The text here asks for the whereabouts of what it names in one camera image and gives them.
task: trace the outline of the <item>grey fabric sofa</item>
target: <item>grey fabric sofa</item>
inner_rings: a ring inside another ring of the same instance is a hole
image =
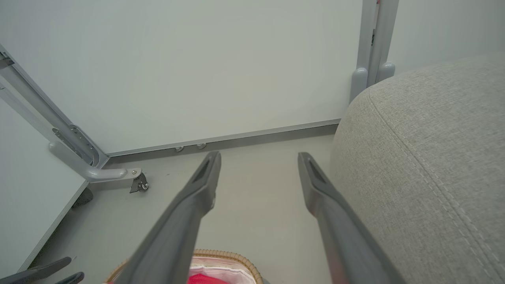
[[[408,283],[503,283],[505,54],[363,91],[329,177]]]

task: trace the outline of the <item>white wall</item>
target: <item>white wall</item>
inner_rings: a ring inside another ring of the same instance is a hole
[[[106,153],[341,118],[362,1],[9,1],[0,43]]]
[[[505,50],[503,0],[400,0],[387,60],[395,74]]]
[[[0,278],[18,272],[84,183],[2,99],[5,92],[0,90]]]

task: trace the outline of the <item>grey floor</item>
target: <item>grey floor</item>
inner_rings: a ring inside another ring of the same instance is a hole
[[[330,283],[317,222],[305,208],[296,158],[298,152],[309,152],[326,171],[334,130],[326,126],[220,142],[204,150],[113,159],[109,168],[141,167],[149,190],[129,194],[130,181],[90,186],[94,199],[67,214],[34,263],[64,256],[74,260],[41,282],[55,283],[83,271],[84,284],[103,283],[134,252],[206,153],[220,150],[216,204],[201,222],[196,248],[240,253],[271,284]]]

